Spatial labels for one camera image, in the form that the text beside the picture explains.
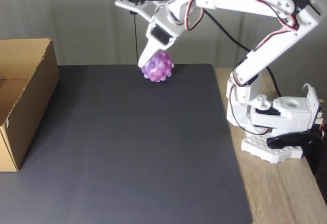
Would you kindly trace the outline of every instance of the wooden table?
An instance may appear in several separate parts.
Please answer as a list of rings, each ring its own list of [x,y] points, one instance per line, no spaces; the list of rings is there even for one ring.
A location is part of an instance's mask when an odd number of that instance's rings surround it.
[[[227,109],[226,84],[231,68],[216,68],[219,90]],[[272,98],[275,89],[267,72],[261,94]],[[253,223],[327,223],[327,207],[305,158],[279,164],[241,151],[242,129],[229,126]]]

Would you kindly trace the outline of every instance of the purple ball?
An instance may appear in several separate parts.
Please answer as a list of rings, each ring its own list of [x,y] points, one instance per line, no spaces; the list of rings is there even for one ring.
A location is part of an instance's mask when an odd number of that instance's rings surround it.
[[[141,68],[144,78],[159,83],[172,75],[174,64],[169,53],[159,51]]]

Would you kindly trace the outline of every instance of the dark gray mat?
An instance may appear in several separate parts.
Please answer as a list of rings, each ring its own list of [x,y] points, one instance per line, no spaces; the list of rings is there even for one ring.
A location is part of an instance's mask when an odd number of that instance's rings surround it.
[[[1,224],[251,223],[213,68],[60,67]]]

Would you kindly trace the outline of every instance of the robotic arm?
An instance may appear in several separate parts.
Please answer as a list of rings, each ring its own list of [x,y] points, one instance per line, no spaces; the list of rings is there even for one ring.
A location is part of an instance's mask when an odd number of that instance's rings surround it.
[[[259,94],[261,71],[311,32],[322,20],[320,10],[310,0],[169,0],[167,3],[142,0],[117,0],[119,7],[139,13],[149,22],[144,49],[138,66],[143,67],[159,50],[167,50],[184,31],[193,29],[202,19],[203,8],[227,9],[271,16],[281,29],[269,34],[233,69],[228,80],[227,119],[246,131],[242,149],[262,159],[277,163],[299,158],[302,150],[294,147],[276,152],[267,148],[267,139],[289,133],[306,132],[314,123],[322,123],[319,101],[309,85],[307,97],[279,97],[274,101]],[[156,6],[150,17],[144,10]],[[198,17],[189,27],[190,19]]]

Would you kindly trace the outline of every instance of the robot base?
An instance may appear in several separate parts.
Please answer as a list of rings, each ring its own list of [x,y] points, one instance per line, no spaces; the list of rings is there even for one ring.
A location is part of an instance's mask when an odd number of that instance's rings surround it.
[[[300,146],[287,146],[283,149],[269,148],[267,146],[269,137],[271,137],[270,133],[264,136],[252,135],[242,140],[241,149],[274,164],[289,158],[302,158],[303,150]]]

